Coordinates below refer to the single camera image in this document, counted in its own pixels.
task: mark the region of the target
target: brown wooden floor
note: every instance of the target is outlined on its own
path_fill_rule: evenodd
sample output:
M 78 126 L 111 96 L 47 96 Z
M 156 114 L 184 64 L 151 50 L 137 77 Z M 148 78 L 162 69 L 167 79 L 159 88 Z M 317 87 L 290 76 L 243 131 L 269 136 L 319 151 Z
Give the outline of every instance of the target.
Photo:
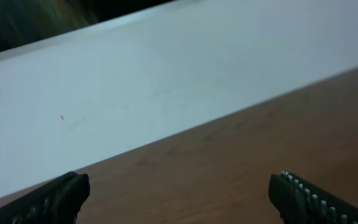
M 281 170 L 358 207 L 358 70 L 80 169 L 78 223 L 282 223 Z

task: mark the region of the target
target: white surface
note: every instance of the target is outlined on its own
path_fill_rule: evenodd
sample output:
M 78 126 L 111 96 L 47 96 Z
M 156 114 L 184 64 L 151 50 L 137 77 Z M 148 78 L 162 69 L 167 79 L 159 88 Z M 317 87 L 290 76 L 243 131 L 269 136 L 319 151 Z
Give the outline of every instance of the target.
M 0 61 L 0 197 L 355 66 L 354 0 L 192 1 Z

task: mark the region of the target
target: brown table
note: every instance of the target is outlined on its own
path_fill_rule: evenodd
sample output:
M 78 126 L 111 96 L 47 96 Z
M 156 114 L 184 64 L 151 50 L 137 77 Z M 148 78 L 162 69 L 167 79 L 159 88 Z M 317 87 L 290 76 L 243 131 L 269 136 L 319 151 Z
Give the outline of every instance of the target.
M 358 207 L 358 69 L 80 169 L 78 223 L 281 223 L 281 170 Z

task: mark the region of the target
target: wooden surface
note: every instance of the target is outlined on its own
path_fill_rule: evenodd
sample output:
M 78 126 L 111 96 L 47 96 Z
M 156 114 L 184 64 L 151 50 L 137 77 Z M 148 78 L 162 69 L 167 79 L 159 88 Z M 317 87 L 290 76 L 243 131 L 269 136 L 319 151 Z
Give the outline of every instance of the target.
M 267 195 L 281 170 L 358 207 L 358 70 L 80 169 L 77 222 L 282 223 Z

